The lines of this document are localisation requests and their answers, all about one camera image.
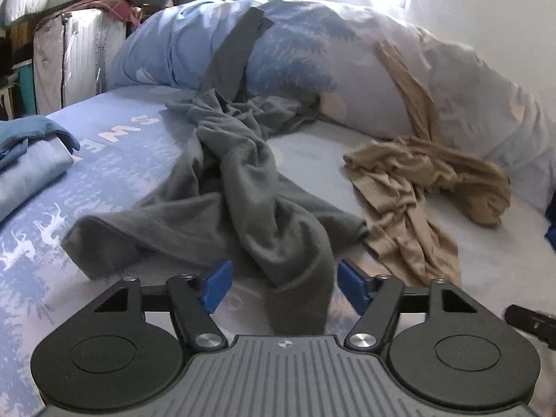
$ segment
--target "bed sheet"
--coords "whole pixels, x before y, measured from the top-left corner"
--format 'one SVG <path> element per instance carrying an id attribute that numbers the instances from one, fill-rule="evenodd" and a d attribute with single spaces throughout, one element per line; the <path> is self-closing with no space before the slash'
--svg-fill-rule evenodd
<path id="1" fill-rule="evenodd" d="M 59 247 L 59 238 L 87 213 L 129 207 L 168 174 L 180 146 L 194 128 L 168 112 L 164 102 L 191 94 L 173 88 L 121 88 L 52 115 L 82 144 L 73 167 L 0 226 L 0 415 L 22 417 L 42 403 L 29 371 L 34 347 L 120 276 L 89 281 Z M 361 214 L 362 201 L 343 172 L 342 154 L 369 137 L 325 122 L 270 140 L 279 170 L 307 191 L 348 212 Z M 472 224 L 443 199 L 431 199 L 443 227 L 459 243 L 464 289 L 496 314 L 511 303 L 556 313 L 556 256 L 544 240 L 546 221 L 518 199 L 493 231 Z M 385 272 L 363 249 L 344 253 L 369 273 Z M 160 284 L 186 266 L 149 258 L 122 275 L 144 285 Z M 262 297 L 265 285 L 236 281 L 215 320 L 228 337 L 269 334 Z M 336 289 L 327 332 L 345 336 L 356 318 Z M 171 331 L 163 314 L 147 320 Z M 402 326 L 415 320 L 402 320 Z M 556 358 L 540 343 L 543 372 L 532 405 L 541 415 L 554 406 Z"/>

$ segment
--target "metal bolt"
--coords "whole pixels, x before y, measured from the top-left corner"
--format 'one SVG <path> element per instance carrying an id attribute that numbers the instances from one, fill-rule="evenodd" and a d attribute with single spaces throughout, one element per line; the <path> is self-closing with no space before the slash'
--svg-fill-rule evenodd
<path id="1" fill-rule="evenodd" d="M 349 343 L 357 348 L 371 348 L 376 345 L 376 337 L 371 334 L 358 333 L 349 338 Z"/>
<path id="2" fill-rule="evenodd" d="M 213 333 L 205 333 L 197 336 L 195 339 L 195 343 L 203 348 L 216 348 L 219 345 L 222 345 L 223 339 L 218 334 Z"/>

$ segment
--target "tan fabric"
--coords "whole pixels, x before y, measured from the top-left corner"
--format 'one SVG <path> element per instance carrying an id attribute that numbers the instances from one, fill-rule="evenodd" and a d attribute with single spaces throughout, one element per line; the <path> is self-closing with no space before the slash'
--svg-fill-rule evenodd
<path id="1" fill-rule="evenodd" d="M 415 135 L 446 146 L 447 143 L 440 132 L 436 105 L 424 85 L 409 73 L 398 47 L 383 40 L 375 43 L 375 52 L 400 90 Z"/>
<path id="2" fill-rule="evenodd" d="M 508 177 L 494 163 L 415 137 L 367 143 L 344 161 L 369 203 L 365 243 L 407 285 L 436 277 L 461 285 L 457 244 L 434 220 L 425 191 L 445 191 L 472 221 L 494 227 L 510 203 Z"/>

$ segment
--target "white suitcase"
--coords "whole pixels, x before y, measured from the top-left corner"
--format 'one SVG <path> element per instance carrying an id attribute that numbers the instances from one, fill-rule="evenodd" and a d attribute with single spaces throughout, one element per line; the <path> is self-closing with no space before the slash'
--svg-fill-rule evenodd
<path id="1" fill-rule="evenodd" d="M 34 34 L 37 113 L 50 114 L 106 90 L 106 71 L 126 24 L 100 9 L 66 12 Z"/>

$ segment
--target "deer print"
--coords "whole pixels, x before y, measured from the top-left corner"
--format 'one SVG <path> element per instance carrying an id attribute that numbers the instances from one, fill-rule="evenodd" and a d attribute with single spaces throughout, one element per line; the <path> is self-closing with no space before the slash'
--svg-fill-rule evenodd
<path id="1" fill-rule="evenodd" d="M 4 262 L 2 271 L 8 271 L 22 256 L 26 256 L 31 261 L 34 260 L 35 248 L 33 242 L 27 239 L 27 235 L 15 235 L 12 231 L 12 237 L 16 241 L 16 247 L 12 251 L 6 251 L 6 246 L 2 242 L 2 254 L 0 255 L 0 261 Z"/>
<path id="2" fill-rule="evenodd" d="M 59 236 L 52 237 L 52 233 L 55 230 L 59 229 L 63 225 L 64 221 L 66 220 L 65 217 L 62 217 L 60 215 L 61 210 L 58 204 L 55 203 L 55 206 L 57 208 L 56 213 L 44 212 L 44 214 L 47 214 L 50 217 L 50 223 L 47 226 L 43 226 L 38 221 L 33 221 L 35 227 L 41 231 L 41 239 L 43 243 L 48 246 L 57 246 L 59 244 L 60 237 Z"/>

